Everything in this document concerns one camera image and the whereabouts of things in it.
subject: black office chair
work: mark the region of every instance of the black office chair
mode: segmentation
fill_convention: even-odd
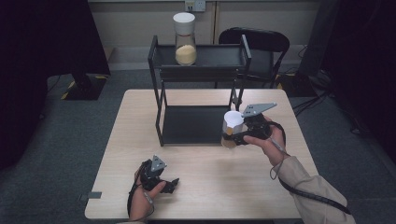
[[[239,44],[241,35],[246,36],[251,53],[247,80],[260,81],[263,86],[265,83],[271,82],[270,88],[272,89],[282,59],[290,46],[288,38],[274,31],[234,27],[220,34],[219,44]],[[274,52],[280,52],[275,64]],[[242,78],[244,72],[241,71],[238,78]]]

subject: chair backrest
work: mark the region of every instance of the chair backrest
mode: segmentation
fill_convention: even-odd
[[[239,44],[241,35],[246,36],[250,49],[286,53],[290,46],[289,39],[279,32],[244,27],[233,27],[223,31],[219,36],[219,44]]]

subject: white jar lid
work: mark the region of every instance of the white jar lid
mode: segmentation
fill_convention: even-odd
[[[178,35],[194,33],[195,16],[188,12],[180,12],[174,16],[175,31]]]

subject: wooden table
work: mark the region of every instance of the wooden table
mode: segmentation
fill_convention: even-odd
[[[168,103],[218,105],[228,102],[229,90],[168,90]],[[264,115],[282,124],[286,149],[297,156],[307,172],[317,175],[290,102],[282,90],[245,90],[247,104],[277,102]],[[300,215],[290,194],[269,176],[272,168],[259,147],[228,149],[222,146],[161,147],[154,126],[157,104],[152,90],[125,92],[108,140],[85,216],[94,219],[127,218],[126,201],[134,172],[142,161],[158,155],[167,163],[162,179],[180,178],[173,194],[155,199],[152,219],[276,219]]]

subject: hand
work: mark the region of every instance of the hand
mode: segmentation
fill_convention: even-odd
[[[272,143],[270,138],[262,140],[260,138],[252,137],[252,136],[244,136],[244,140],[252,145],[256,145],[262,148],[262,151],[265,155],[267,155],[268,159],[270,160],[273,166],[280,164],[283,160],[290,157],[286,153],[286,146],[283,140],[282,131],[278,129],[276,126],[271,125],[272,135],[271,137],[277,141],[283,148],[285,148],[285,152],[281,152],[275,145]]]
[[[146,216],[149,214],[151,211],[152,204],[149,203],[149,200],[146,198],[144,195],[145,190],[141,186],[141,181],[140,181],[140,176],[136,181],[136,184],[139,186],[137,189],[134,191],[134,197],[132,198],[132,203],[131,203],[131,211],[130,211],[130,216],[129,220],[130,221],[144,221],[146,219]],[[154,187],[151,191],[146,192],[147,195],[150,197],[151,200],[154,200],[155,196],[163,190],[165,187],[166,182],[162,181],[160,182],[157,186]]]

